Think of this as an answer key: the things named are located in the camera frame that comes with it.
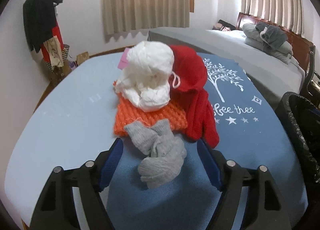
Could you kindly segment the grey sock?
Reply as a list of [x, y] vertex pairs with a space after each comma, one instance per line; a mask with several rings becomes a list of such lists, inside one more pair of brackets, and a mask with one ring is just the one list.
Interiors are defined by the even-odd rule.
[[172, 132], [168, 119], [151, 127], [135, 121], [124, 129], [133, 145], [145, 155], [138, 172], [149, 189], [169, 183], [180, 174], [187, 151], [183, 140]]

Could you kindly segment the red knitted garment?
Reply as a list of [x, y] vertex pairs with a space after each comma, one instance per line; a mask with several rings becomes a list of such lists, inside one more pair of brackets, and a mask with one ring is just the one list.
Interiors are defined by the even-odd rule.
[[170, 96], [186, 113], [188, 126], [183, 133], [194, 141], [204, 138], [209, 147], [215, 148], [220, 139], [209, 94], [204, 89], [207, 69], [203, 60], [190, 47], [171, 45], [170, 48], [174, 54], [175, 75], [170, 79]]

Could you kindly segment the side window beige curtain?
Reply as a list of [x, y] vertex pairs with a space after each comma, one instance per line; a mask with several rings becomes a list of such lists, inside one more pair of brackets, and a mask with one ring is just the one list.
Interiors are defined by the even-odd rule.
[[104, 36], [158, 27], [186, 28], [190, 0], [102, 0]]

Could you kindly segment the beige tote bag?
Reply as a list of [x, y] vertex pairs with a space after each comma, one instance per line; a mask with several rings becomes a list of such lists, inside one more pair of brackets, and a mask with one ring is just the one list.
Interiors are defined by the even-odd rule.
[[41, 51], [45, 62], [50, 63], [52, 67], [61, 68], [63, 66], [61, 44], [58, 37], [55, 35], [51, 39], [46, 40], [41, 45]]

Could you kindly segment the blue tree-print tablecloth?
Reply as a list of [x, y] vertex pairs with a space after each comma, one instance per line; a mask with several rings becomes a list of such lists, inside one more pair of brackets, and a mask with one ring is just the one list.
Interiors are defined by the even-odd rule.
[[[209, 72], [221, 65], [240, 77], [239, 87], [213, 79], [205, 85], [220, 138], [217, 150], [242, 167], [265, 165], [295, 225], [308, 201], [300, 165], [285, 129], [236, 62], [210, 54], [201, 57]], [[155, 189], [148, 189], [140, 179], [138, 165], [143, 154], [130, 138], [124, 138], [123, 144], [106, 205], [115, 229], [205, 229], [220, 192], [211, 185], [195, 142], [185, 141], [187, 157], [179, 176]]]

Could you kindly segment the white yarn ball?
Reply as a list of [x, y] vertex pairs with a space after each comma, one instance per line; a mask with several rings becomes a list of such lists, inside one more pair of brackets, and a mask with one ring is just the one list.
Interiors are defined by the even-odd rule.
[[142, 41], [128, 51], [127, 61], [116, 80], [115, 92], [144, 112], [166, 106], [174, 64], [172, 49], [162, 42]]

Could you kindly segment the bed with grey sheet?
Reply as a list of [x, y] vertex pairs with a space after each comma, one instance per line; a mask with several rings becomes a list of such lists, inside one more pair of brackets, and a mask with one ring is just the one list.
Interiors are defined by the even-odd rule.
[[267, 54], [261, 42], [248, 38], [243, 31], [160, 27], [149, 30], [148, 40], [186, 45], [197, 52], [234, 60], [273, 109], [286, 92], [299, 94], [302, 89], [305, 71], [291, 54]]

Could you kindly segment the black trash bag bin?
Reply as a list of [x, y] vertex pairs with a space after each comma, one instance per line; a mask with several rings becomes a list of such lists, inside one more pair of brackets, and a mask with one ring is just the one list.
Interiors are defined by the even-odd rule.
[[302, 170], [308, 207], [294, 229], [319, 229], [319, 110], [308, 99], [285, 93], [275, 111]]

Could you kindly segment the black coat on rack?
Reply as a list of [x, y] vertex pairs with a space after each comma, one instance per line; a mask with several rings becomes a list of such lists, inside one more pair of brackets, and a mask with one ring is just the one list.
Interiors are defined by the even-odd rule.
[[30, 51], [39, 52], [41, 45], [53, 37], [52, 29], [56, 26], [53, 0], [26, 0], [23, 23]]

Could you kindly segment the brown paper bag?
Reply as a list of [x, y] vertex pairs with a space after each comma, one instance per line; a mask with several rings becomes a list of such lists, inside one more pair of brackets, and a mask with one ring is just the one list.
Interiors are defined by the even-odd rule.
[[89, 60], [90, 56], [88, 52], [83, 52], [81, 54], [78, 54], [76, 56], [76, 64], [77, 66], [80, 66], [83, 62], [85, 62], [86, 60]]

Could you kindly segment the folded grey duvet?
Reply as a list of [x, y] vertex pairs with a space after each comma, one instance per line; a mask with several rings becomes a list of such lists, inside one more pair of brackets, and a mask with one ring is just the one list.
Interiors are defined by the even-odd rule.
[[293, 47], [287, 34], [278, 26], [258, 22], [256, 25], [245, 23], [242, 26], [245, 44], [289, 64], [293, 57]]

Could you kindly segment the striped basket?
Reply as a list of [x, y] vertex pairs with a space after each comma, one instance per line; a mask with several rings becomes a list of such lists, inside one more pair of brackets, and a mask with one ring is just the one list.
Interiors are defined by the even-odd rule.
[[69, 55], [69, 48], [70, 46], [67, 44], [63, 45], [63, 50], [62, 50], [62, 59], [63, 61], [66, 61]]

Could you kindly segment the dark grey folded blanket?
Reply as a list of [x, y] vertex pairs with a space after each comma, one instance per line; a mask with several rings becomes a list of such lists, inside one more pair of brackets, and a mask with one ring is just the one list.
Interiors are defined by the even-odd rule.
[[255, 28], [264, 43], [273, 50], [278, 50], [288, 39], [287, 34], [278, 26], [258, 22]]

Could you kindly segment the orange knitted cloth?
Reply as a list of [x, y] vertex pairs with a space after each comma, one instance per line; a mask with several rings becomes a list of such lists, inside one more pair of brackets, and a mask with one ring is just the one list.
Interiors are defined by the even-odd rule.
[[146, 127], [151, 127], [159, 120], [168, 119], [171, 130], [175, 132], [183, 132], [189, 126], [186, 111], [175, 100], [170, 100], [165, 107], [159, 110], [144, 112], [125, 99], [121, 93], [116, 93], [116, 95], [119, 103], [113, 126], [114, 135], [128, 136], [124, 127], [135, 121], [141, 122]]

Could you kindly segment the wooden headboard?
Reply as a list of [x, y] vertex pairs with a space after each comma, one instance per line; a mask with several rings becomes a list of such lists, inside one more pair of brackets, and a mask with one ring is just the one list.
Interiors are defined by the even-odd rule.
[[[256, 16], [240, 12], [238, 15], [237, 22], [236, 22], [236, 29], [242, 30], [242, 26], [245, 23], [252, 23], [252, 24], [256, 25], [258, 22], [263, 22], [263, 23], [267, 23], [269, 25], [279, 27], [279, 25], [277, 25], [271, 21], [261, 19]], [[312, 42], [308, 41], [307, 39], [303, 38], [302, 36], [300, 36], [298, 34], [295, 34], [294, 32], [288, 30], [285, 27], [280, 26], [280, 28], [281, 28], [281, 30], [284, 31], [284, 33], [288, 37], [288, 42], [292, 46], [292, 49], [293, 49], [293, 56], [299, 62], [300, 67], [304, 71], [307, 71], [309, 68], [309, 64], [310, 64], [310, 55], [315, 53], [315, 49], [316, 49], [315, 45]]]

